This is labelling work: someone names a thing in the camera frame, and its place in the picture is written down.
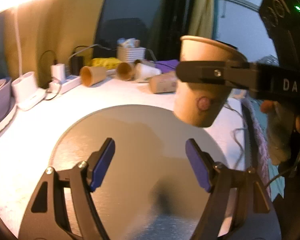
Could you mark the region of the right hand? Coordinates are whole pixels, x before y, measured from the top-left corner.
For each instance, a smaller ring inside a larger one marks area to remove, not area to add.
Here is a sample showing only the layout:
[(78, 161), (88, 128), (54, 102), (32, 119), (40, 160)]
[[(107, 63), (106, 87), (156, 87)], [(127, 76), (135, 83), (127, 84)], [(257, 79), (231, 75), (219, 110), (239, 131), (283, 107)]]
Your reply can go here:
[(275, 113), (280, 121), (281, 127), (287, 134), (292, 133), (294, 130), (300, 133), (300, 114), (294, 114), (288, 107), (276, 101), (265, 100), (261, 103), (260, 110), (265, 114)]

